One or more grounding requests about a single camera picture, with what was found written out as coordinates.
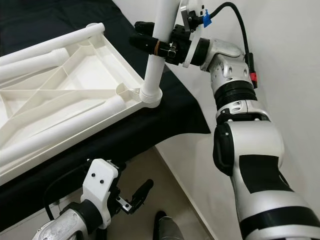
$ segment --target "black fabric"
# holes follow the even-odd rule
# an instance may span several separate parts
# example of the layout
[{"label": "black fabric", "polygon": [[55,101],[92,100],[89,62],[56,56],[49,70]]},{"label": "black fabric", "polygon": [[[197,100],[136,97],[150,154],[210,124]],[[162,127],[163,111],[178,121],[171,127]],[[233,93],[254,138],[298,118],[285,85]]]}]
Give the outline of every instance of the black fabric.
[{"label": "black fabric", "polygon": [[[148,54],[129,45],[134,28],[110,0],[0,0],[0,50],[9,54],[94,22],[104,23],[105,36],[144,78]],[[160,87],[159,107],[143,108],[0,186],[0,231],[42,209],[48,185],[87,158],[117,164],[174,135],[210,133],[197,101],[171,71]],[[80,188],[84,177],[82,170],[73,172],[48,201]]]},{"label": "black fabric", "polygon": [[320,227],[315,213],[304,206],[287,206],[260,212],[240,222],[243,239],[256,229],[266,229],[284,225],[305,225]]},{"label": "black fabric", "polygon": [[269,155],[239,156],[241,176],[251,194],[267,190],[293,192],[280,178],[278,160]]}]

